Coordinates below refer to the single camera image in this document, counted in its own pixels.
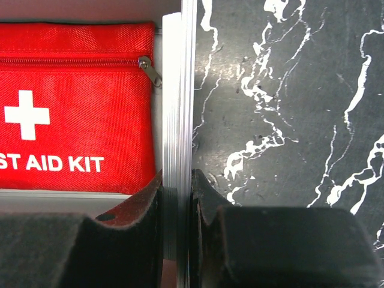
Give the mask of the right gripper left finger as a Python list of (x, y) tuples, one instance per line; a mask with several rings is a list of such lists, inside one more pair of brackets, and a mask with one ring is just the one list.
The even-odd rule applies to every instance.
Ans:
[(2, 287), (158, 287), (162, 175), (111, 210), (1, 214)]

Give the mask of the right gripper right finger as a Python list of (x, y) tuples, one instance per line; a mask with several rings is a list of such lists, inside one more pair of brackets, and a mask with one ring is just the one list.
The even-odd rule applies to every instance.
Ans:
[(332, 208), (235, 206), (191, 174), (191, 287), (378, 287), (365, 229)]

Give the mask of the red first aid pouch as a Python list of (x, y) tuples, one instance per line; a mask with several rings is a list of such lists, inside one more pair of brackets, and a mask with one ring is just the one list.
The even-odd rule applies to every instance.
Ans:
[(135, 194), (155, 176), (155, 26), (1, 24), (1, 188)]

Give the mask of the grey metal medicine case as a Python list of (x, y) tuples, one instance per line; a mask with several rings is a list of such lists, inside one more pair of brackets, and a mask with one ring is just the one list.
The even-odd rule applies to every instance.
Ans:
[[(185, 142), (184, 121), (189, 117), (185, 111), (193, 94), (194, 38), (196, 31), (196, 2), (183, 1), (179, 12), (163, 16), (161, 25), (162, 67), (156, 69), (155, 36), (152, 66), (160, 77), (153, 84), (151, 95), (152, 142), (155, 169), (162, 175), (159, 188), (161, 203), (162, 257), (176, 260), (176, 285), (188, 287), (190, 280), (189, 256), (187, 253), (187, 209), (190, 184), (189, 160), (182, 160)], [(52, 22), (14, 22), (52, 23)], [(116, 25), (131, 23), (58, 23), (70, 25)], [(91, 218), (111, 210), (131, 196), (124, 193), (62, 191), (62, 190), (11, 190), (1, 188), (1, 199), (11, 196), (29, 201), (40, 196), (56, 200), (57, 207), (51, 211), (45, 205), (25, 212), (1, 203), (3, 213), (71, 213), (84, 214)]]

